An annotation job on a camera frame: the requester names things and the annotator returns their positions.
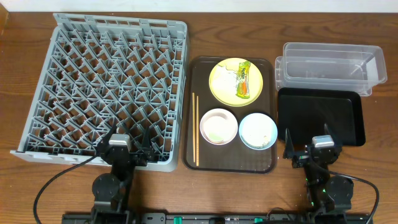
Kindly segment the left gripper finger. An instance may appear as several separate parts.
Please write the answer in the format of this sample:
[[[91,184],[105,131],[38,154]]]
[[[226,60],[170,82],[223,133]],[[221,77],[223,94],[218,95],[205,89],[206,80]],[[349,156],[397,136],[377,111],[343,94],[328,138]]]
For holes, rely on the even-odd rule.
[[[103,136],[101,141],[98,143],[98,149],[106,149],[109,146],[109,140],[111,136],[116,132],[117,125],[112,125],[111,129]]]
[[[142,148],[142,151],[144,153],[152,153],[152,146],[151,146],[151,141],[150,141],[149,128],[146,128],[146,130],[144,132],[144,136],[142,138],[141,148]]]

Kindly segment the light blue bowl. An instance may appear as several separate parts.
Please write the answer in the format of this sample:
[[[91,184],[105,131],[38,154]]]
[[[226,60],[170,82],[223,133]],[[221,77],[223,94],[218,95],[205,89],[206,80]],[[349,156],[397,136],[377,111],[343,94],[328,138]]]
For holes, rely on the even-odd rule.
[[[277,125],[264,113],[251,113],[239,124],[239,137],[249,148],[263,151],[271,148],[277,140]]]

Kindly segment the white pink-rimmed bowl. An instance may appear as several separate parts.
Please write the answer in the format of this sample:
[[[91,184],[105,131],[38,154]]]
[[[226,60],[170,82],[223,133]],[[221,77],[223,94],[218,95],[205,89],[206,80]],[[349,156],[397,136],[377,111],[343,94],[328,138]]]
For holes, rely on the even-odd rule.
[[[215,108],[207,111],[200,120],[202,137],[213,145],[230,143],[238,132],[238,121],[232,112]]]

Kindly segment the green orange snack wrapper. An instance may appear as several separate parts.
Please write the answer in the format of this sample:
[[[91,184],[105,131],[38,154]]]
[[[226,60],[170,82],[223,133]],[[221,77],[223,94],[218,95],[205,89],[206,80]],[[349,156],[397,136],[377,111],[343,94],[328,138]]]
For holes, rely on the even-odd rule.
[[[236,96],[243,99],[248,99],[250,97],[249,94],[249,69],[251,66],[251,62],[244,61],[239,63],[238,71],[237,71],[237,86],[236,86]]]

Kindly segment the clear plastic wrap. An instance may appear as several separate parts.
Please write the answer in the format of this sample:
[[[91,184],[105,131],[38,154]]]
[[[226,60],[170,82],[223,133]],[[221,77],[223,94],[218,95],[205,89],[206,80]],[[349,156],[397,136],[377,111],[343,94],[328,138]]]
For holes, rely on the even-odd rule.
[[[237,72],[228,70],[225,66],[216,66],[216,72],[213,77],[213,85],[220,90],[235,91],[237,87]]]

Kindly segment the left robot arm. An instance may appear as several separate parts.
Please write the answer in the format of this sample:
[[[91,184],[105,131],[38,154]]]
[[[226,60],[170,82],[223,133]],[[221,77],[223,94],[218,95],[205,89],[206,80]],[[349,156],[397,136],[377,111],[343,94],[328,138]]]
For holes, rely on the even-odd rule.
[[[142,154],[131,152],[131,140],[127,134],[118,134],[113,125],[96,147],[96,154],[111,165],[111,172],[99,175],[93,182],[95,196],[89,223],[139,223],[139,215],[128,208],[134,170],[145,167],[155,159],[150,143],[150,131],[146,129],[142,138]]]

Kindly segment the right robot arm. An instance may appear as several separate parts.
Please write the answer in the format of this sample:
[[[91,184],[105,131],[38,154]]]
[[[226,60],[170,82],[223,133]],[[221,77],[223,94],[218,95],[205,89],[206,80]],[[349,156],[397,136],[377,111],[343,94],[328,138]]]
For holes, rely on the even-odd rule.
[[[324,134],[312,137],[305,150],[296,151],[285,130],[283,158],[292,160],[292,167],[303,168],[306,176],[307,197],[312,209],[305,215],[309,223],[347,223],[345,211],[351,209],[354,183],[347,177],[332,175],[328,166],[336,162],[342,143],[324,125]]]

